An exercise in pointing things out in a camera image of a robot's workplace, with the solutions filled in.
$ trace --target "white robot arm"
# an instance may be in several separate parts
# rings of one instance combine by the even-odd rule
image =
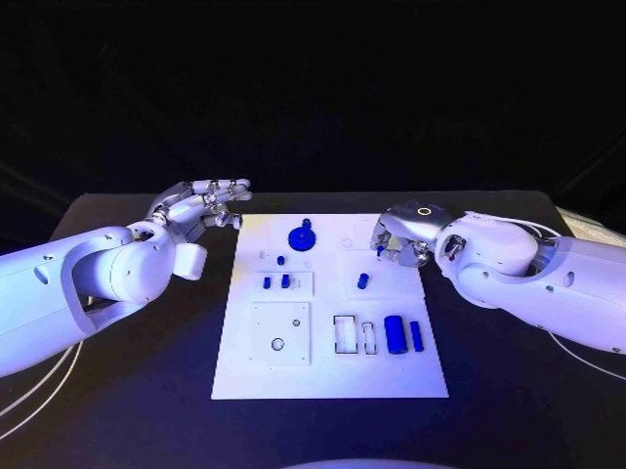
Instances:
[[[28,368],[136,313],[172,274],[201,278],[206,227],[232,224],[231,200],[249,200],[248,180],[179,183],[144,221],[108,227],[0,257],[0,376]],[[87,297],[97,299],[90,305]]]
[[[543,237],[539,229],[555,237]],[[392,236],[402,248],[389,249]],[[372,248],[411,267],[432,257],[477,306],[503,308],[555,334],[626,355],[625,248],[561,236],[532,222],[457,214],[417,201],[381,216]]]

